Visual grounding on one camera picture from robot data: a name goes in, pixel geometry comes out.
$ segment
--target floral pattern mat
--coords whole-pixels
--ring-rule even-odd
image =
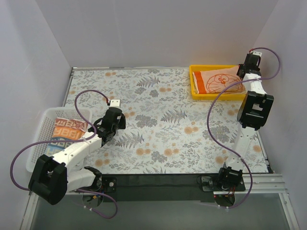
[[[209,136],[206,117],[210,101],[195,101],[190,94],[188,69],[77,70],[66,107],[75,96],[96,89],[110,99],[121,99],[127,128],[84,161],[102,173],[217,173],[230,153]],[[91,108],[93,121],[107,106],[94,92],[80,96],[78,105]],[[218,102],[210,126],[215,137],[232,147],[241,102]],[[253,173],[267,173],[257,138],[246,162]]]

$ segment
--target cable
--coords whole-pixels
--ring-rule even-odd
[[[235,187],[230,188],[230,189],[229,189],[229,192],[228,192],[226,195],[224,195],[224,196],[228,196],[228,195],[232,192],[232,189],[235,190]]]
[[[229,196],[225,196],[225,195],[224,195],[224,196],[222,196],[222,198],[223,198],[227,203],[229,203],[229,204],[231,204],[231,205],[234,205],[234,203],[231,202]]]
[[[93,137],[96,135],[96,133],[97,133],[96,127],[95,127],[90,121],[88,121],[88,120],[81,114],[81,112],[80,112],[80,110],[78,109],[78,106],[77,106],[77,100],[78,100],[79,96],[80,96],[81,94],[85,93],[85,92],[96,92],[96,93],[102,95],[103,97],[105,97],[106,103],[109,102],[109,99],[108,99],[107,96],[105,96],[102,92],[100,92],[100,91],[98,91],[98,90],[84,90],[84,91],[80,92],[80,93],[76,96],[76,98],[75,98],[75,103],[74,103],[74,104],[75,104],[75,108],[76,108],[77,113],[79,114],[79,116],[80,116],[86,123],[88,123],[88,124],[89,124],[91,127],[93,127],[93,129],[94,129],[94,134],[91,135],[91,136],[88,137],[88,138],[85,138],[85,140],[89,140],[89,139],[93,138]],[[72,142],[83,142],[83,141],[84,141],[84,139],[79,139],[79,140],[57,140],[57,143],[67,143],[67,142],[72,143]],[[15,178],[14,178],[14,175],[13,175],[13,168],[14,168],[14,164],[15,164],[17,158],[18,158],[18,157],[20,156],[20,154],[22,154],[26,149],[28,149],[28,148],[30,148],[30,147],[32,147],[32,146],[34,146],[34,145],[45,144],[45,143],[54,143],[54,140],[44,140],[44,141],[39,141],[39,142],[32,143],[32,144],[30,144],[30,145],[24,147],[22,150],[20,150],[20,151],[16,154],[16,156],[13,158],[13,160],[12,160],[12,162],[11,162],[11,166],[10,166],[10,177],[11,177],[11,180],[12,180],[13,184],[14,184],[16,187],[18,187],[18,188],[20,188],[20,189],[22,189],[22,190],[25,190],[25,191],[30,191],[28,188],[20,186],[20,185],[16,182],[16,180],[15,180]]]
[[[225,89],[223,89],[223,90],[216,96],[216,98],[214,99],[214,101],[212,102],[212,104],[211,104],[211,106],[210,106],[210,108],[209,108],[208,115],[207,115],[207,128],[208,128],[208,132],[209,132],[209,135],[211,136],[211,138],[212,138],[219,146],[221,146],[221,147],[223,147],[224,149],[227,149],[228,151],[231,151],[232,153],[234,153],[235,155],[237,155],[237,156],[241,159],[241,161],[243,162],[243,164],[245,165],[246,169],[248,170],[249,176],[250,176],[250,187],[249,187],[248,192],[246,193],[246,195],[242,198],[242,200],[239,201],[239,203],[237,203],[237,204],[235,204],[235,205],[233,205],[233,206],[231,206],[231,207],[223,207],[223,208],[227,208],[227,209],[228,209],[228,208],[235,208],[235,207],[238,207],[239,205],[241,205],[241,204],[248,198],[248,196],[249,196],[249,194],[250,194],[250,192],[251,192],[251,189],[252,189],[252,187],[253,187],[253,176],[252,176],[252,173],[251,173],[251,171],[250,171],[249,166],[246,164],[245,160],[242,159],[241,155],[240,155],[239,153],[237,153],[236,151],[232,150],[231,148],[228,148],[227,146],[223,145],[222,143],[220,143],[220,142],[214,137],[214,135],[212,134],[212,132],[211,132],[211,130],[210,130],[210,127],[209,127],[209,119],[210,119],[210,114],[211,114],[211,111],[212,111],[212,108],[213,108],[215,102],[216,102],[217,99],[218,99],[226,90],[228,90],[229,88],[233,87],[234,85],[242,84],[242,83],[249,82],[249,81],[270,80],[270,79],[273,79],[273,78],[275,78],[275,77],[277,76],[277,74],[279,73],[279,71],[280,71],[280,69],[281,69],[281,60],[280,60],[280,57],[278,56],[278,54],[277,54],[275,51],[273,51],[273,50],[271,50],[271,49],[269,49],[269,48],[266,48],[266,47],[257,47],[257,48],[253,48],[253,49],[250,50],[250,52],[253,51],[253,50],[256,50],[256,49],[265,49],[265,50],[268,50],[268,51],[272,52],[272,53],[277,57],[277,60],[278,60],[278,69],[277,69],[276,73],[275,73],[272,77],[270,77],[270,78],[259,78],[259,79],[243,80],[243,81],[235,82],[235,83],[229,85],[228,87],[226,87]],[[215,207],[215,205],[203,204],[203,203],[201,203],[201,204],[202,204],[202,205],[214,206],[214,207]]]
[[[113,214],[112,216],[110,216],[110,217],[108,217],[108,216],[106,216],[105,214],[103,214],[103,213],[101,213],[101,212],[99,212],[99,211],[97,211],[97,210],[95,210],[95,209],[93,209],[93,208],[91,208],[91,207],[88,207],[88,206],[86,206],[86,205],[83,206],[83,207],[88,208],[90,211],[93,211],[93,212],[97,213],[98,215],[100,215],[101,217],[106,218],[106,219],[112,219],[114,216],[116,216],[116,214],[117,214],[117,212],[118,212],[118,205],[117,205],[116,200],[115,200],[113,197],[111,197],[111,196],[109,196],[109,195],[107,195],[107,194],[104,194],[104,193],[92,192],[92,191],[87,191],[87,190],[83,190],[83,189],[77,189],[77,192],[80,192],[80,193],[91,193],[91,194],[100,195],[100,196],[109,198],[110,200],[113,201],[113,203],[114,203],[114,205],[115,205],[115,212],[114,212],[114,214]]]
[[[232,194],[229,195],[229,196],[234,196],[234,195],[235,195],[235,192],[236,192],[236,187],[234,187],[234,190],[233,190]]]

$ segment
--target white backdrop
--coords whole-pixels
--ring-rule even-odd
[[[256,46],[275,50],[282,60],[281,73],[264,82],[274,95],[272,111],[261,136],[269,161],[282,173],[300,229],[307,229],[307,1],[279,0],[263,28]],[[277,69],[276,59],[265,53],[264,76]]]
[[[17,230],[29,192],[12,184],[10,163],[33,142],[43,112],[61,106],[71,68],[35,0],[0,1],[0,31],[0,229]],[[27,187],[26,159],[14,172]]]
[[[36,0],[73,67],[237,64],[277,0]]]

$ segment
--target white basket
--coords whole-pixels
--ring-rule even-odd
[[[92,110],[89,108],[79,108],[81,114],[89,121],[92,121]],[[42,120],[40,122],[39,129],[35,135],[35,142],[50,140],[54,130],[54,122],[56,118],[66,118],[66,119],[78,119],[83,121],[83,119],[79,116],[75,108],[65,108],[65,107],[56,107],[49,108],[45,111]],[[46,144],[40,144],[33,146],[30,150],[30,154],[26,163],[26,169],[29,172],[33,172],[34,166],[36,164],[37,159],[45,153],[47,148]]]

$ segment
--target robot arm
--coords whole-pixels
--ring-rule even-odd
[[[119,109],[119,103],[119,100],[111,101],[105,116],[94,122],[97,134],[93,138],[71,144],[51,157],[39,157],[30,179],[29,189],[52,205],[57,204],[67,191],[81,187],[96,191],[101,185],[99,170],[89,166],[74,172],[72,169],[91,152],[109,142],[118,129],[126,128],[126,118]],[[91,127],[83,138],[90,137],[93,131]]]
[[[247,54],[244,64],[239,66],[237,73],[241,80],[261,78],[259,69],[261,54],[255,51]],[[264,91],[261,80],[244,82],[243,85],[247,94],[237,114],[239,124],[233,150],[240,153],[244,159],[257,131],[267,121],[274,97]],[[242,170],[243,162],[230,152],[224,168],[220,170],[219,180],[224,187],[238,186],[242,180]]]

